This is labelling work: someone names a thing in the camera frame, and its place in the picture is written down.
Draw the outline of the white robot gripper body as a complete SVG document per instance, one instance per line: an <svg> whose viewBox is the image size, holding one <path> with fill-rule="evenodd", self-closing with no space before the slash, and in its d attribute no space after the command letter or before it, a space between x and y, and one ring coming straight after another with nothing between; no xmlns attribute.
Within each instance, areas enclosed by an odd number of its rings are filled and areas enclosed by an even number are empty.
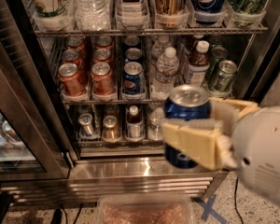
<svg viewBox="0 0 280 224"><path fill-rule="evenodd" d="M241 182L280 207L280 106L241 118L231 140Z"/></svg>

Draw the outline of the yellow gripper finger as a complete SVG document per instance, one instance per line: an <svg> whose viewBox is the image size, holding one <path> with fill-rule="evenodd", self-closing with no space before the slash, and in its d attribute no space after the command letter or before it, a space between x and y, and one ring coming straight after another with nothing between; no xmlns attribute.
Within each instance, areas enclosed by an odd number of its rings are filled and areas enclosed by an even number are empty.
<svg viewBox="0 0 280 224"><path fill-rule="evenodd" d="M215 119L162 119L163 141L208 170L235 169L231 138L223 121Z"/></svg>
<svg viewBox="0 0 280 224"><path fill-rule="evenodd" d="M210 118L223 122L223 133L231 136L235 123L249 113L259 110L259 105L255 102L210 98L211 114Z"/></svg>

